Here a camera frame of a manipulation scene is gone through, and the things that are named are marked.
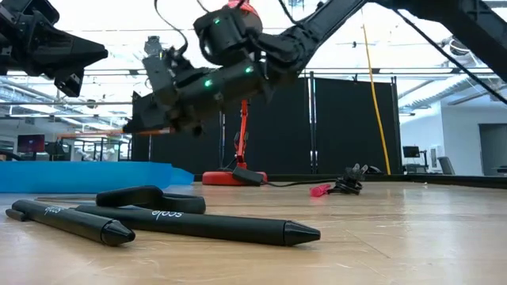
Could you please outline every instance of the red base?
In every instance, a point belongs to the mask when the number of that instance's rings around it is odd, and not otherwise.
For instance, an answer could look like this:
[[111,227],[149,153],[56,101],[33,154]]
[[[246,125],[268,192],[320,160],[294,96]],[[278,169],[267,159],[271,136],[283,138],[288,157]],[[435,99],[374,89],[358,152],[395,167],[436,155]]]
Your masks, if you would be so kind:
[[[262,174],[264,181],[268,180],[268,175],[266,173],[257,173]],[[232,172],[211,171],[203,174],[203,185],[244,186],[246,184],[242,181],[235,180],[232,177]]]

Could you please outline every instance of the red stand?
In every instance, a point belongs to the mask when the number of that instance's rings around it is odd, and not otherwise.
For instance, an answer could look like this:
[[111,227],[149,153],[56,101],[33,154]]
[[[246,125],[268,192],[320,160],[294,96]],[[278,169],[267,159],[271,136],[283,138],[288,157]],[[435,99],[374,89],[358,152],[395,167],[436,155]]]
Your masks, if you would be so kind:
[[[246,119],[248,118],[248,101],[243,100],[241,102],[241,129],[239,131],[239,137],[236,135],[234,139],[234,146],[236,147],[236,167],[241,167],[246,169],[246,161],[245,161],[245,149],[246,149]],[[268,180],[268,175],[263,172],[258,172],[264,176],[264,181]],[[235,180],[232,177],[232,172],[230,171],[211,171],[203,174],[203,184],[204,185],[224,185],[224,186],[242,186],[245,183]]]

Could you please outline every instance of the robotic arm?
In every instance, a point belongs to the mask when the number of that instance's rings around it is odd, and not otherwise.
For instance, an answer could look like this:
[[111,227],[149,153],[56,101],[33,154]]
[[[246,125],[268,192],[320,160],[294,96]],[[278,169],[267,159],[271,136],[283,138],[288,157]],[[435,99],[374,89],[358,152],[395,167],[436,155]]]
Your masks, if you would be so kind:
[[108,57],[102,44],[53,27],[59,13],[48,0],[0,2],[0,75],[23,70],[55,80],[68,97],[78,97],[85,67]]
[[[439,21],[484,63],[507,81],[507,24],[480,0],[377,0]],[[277,86],[294,82],[318,48],[367,0],[329,0],[280,35],[248,28],[237,8],[224,6],[194,22],[200,50],[219,69],[195,69],[174,50],[143,60],[153,93],[134,102],[126,132],[171,127],[201,132],[201,122],[233,102],[263,94],[270,101]]]

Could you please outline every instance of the white wall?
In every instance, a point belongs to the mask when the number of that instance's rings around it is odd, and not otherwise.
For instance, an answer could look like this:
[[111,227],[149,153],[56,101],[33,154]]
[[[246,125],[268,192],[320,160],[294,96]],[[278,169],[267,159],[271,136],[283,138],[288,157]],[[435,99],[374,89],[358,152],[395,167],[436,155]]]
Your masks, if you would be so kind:
[[507,124],[507,108],[445,107],[442,122],[445,153],[456,175],[483,175],[478,125]]
[[[419,150],[426,150],[428,165],[430,171],[440,171],[440,164],[436,168],[431,167],[430,149],[439,146],[440,153],[437,156],[444,155],[444,130],[442,128],[442,114],[440,112],[440,102],[431,105],[430,109],[417,110],[416,116],[402,117],[401,121],[401,140],[402,146],[419,146]],[[424,158],[403,158],[403,164],[417,163],[424,165]]]

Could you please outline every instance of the computer monitor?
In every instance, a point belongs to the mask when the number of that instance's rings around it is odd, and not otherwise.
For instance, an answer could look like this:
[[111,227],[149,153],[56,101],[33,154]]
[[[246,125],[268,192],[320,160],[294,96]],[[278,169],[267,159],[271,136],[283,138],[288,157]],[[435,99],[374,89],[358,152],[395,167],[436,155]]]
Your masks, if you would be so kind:
[[404,146],[403,156],[405,158],[420,158],[419,146]]
[[44,135],[19,135],[17,137],[17,152],[44,152]]

